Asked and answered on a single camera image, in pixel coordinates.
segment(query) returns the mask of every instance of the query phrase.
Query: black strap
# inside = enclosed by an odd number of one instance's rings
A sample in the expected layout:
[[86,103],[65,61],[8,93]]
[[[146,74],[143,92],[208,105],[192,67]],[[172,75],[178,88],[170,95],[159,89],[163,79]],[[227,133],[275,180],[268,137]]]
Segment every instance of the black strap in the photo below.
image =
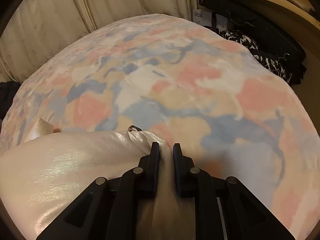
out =
[[259,57],[266,57],[266,58],[272,59],[274,61],[279,61],[279,56],[278,55],[272,55],[272,54],[263,52],[262,50],[259,50],[259,49],[249,49],[249,51],[253,55],[258,55]]

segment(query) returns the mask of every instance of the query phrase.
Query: black clamp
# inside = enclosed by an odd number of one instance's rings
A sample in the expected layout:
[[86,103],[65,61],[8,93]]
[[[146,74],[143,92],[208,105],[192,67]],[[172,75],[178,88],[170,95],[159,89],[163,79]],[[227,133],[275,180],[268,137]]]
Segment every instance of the black clamp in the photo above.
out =
[[173,146],[176,186],[195,198],[196,240],[294,240],[281,222],[235,177],[211,177]]
[[152,143],[150,155],[122,177],[95,179],[37,240],[133,240],[138,199],[155,197],[160,148]]

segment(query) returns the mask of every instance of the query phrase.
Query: metal ring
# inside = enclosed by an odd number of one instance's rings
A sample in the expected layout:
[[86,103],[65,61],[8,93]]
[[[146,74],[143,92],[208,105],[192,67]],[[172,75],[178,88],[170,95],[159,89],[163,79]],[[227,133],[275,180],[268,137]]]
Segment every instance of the metal ring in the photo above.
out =
[[133,173],[135,173],[135,174],[140,174],[140,173],[142,173],[142,172],[143,172],[143,168],[135,167],[135,168],[133,169]]
[[290,57],[290,54],[289,54],[289,53],[285,53],[285,54],[283,55],[283,58],[284,58],[285,61],[287,61],[287,59],[285,58],[286,55],[288,55],[288,56]]
[[198,174],[198,173],[200,172],[200,169],[197,168],[197,167],[193,167],[193,168],[190,169],[190,172],[191,172],[192,174]]
[[96,179],[96,183],[98,185],[101,185],[101,184],[103,184],[105,182],[106,182],[106,179],[104,177],[99,177],[99,178]]
[[236,177],[229,177],[229,178],[228,178],[228,182],[229,182],[230,184],[237,184],[238,180],[237,180]]
[[131,126],[128,128],[128,131],[129,131],[129,132],[132,132],[132,131],[141,132],[142,130],[141,130],[139,127],[136,127],[136,126],[134,126],[134,125],[131,125]]

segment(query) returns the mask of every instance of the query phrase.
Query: black and white patterned fabric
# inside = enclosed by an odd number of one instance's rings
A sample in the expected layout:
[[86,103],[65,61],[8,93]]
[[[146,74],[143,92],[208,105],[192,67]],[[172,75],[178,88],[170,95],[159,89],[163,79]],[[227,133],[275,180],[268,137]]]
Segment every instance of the black and white patterned fabric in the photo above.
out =
[[292,73],[289,73],[279,61],[259,56],[255,54],[255,50],[258,50],[257,43],[250,38],[247,35],[244,35],[241,31],[222,31],[219,34],[222,38],[230,41],[236,41],[243,46],[245,46],[248,50],[251,51],[252,55],[256,58],[256,60],[264,66],[266,69],[268,69],[273,74],[281,77],[284,81],[286,81],[288,84],[290,83]]

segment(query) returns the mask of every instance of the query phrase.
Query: white box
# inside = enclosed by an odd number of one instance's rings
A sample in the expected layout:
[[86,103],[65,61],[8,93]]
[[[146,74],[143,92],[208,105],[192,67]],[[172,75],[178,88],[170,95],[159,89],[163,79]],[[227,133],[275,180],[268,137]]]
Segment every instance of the white box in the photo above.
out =
[[220,14],[216,14],[216,27],[219,29],[219,32],[225,31],[225,30],[233,30],[234,24],[231,22],[228,18],[225,18],[224,16]]
[[201,26],[212,26],[212,13],[204,10],[193,10],[193,22]]

